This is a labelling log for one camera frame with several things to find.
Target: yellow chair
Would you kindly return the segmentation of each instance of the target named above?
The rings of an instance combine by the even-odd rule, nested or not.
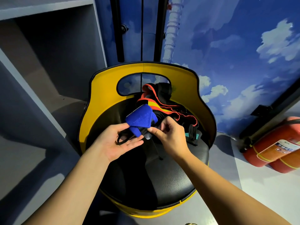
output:
[[[103,69],[90,81],[88,105],[79,127],[82,153],[109,125],[124,122],[135,108],[141,93],[122,96],[118,83],[132,74],[156,74],[168,79],[173,93],[171,101],[187,108],[199,121],[202,130],[198,146],[188,144],[190,151],[208,165],[208,151],[216,133],[216,121],[199,94],[196,73],[182,66],[137,62]],[[194,193],[190,180],[159,143],[145,140],[113,161],[103,178],[100,190],[125,213],[153,218],[163,215],[188,200]]]

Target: left hand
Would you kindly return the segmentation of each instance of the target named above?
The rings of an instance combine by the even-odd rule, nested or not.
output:
[[[142,145],[144,143],[141,140],[144,137],[143,135],[128,140],[122,145],[116,144],[119,132],[127,128],[129,128],[129,125],[127,123],[110,125],[97,137],[97,139],[92,144],[91,148],[94,148],[95,150],[100,150],[103,153],[103,155],[108,159],[108,161],[111,162],[119,158],[125,152]]]

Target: forearm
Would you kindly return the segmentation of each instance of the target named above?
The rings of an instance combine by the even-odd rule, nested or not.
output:
[[[25,224],[82,224],[108,164],[99,150],[89,148],[60,187]]]
[[[222,178],[191,153],[177,162],[219,225],[257,225],[262,222],[270,225],[289,224],[271,209]]]

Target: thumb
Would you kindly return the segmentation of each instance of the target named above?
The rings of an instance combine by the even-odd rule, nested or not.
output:
[[[158,128],[155,128],[155,127],[150,127],[147,130],[148,130],[148,132],[157,136],[157,138],[160,139],[161,141],[165,140],[165,138],[167,136],[165,133],[163,133],[161,130],[159,130]]]

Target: right hand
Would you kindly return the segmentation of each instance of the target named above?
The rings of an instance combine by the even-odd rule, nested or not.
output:
[[[185,139],[185,129],[170,116],[161,122],[160,129],[150,127],[148,131],[162,142],[164,149],[173,159],[182,159],[190,153]]]

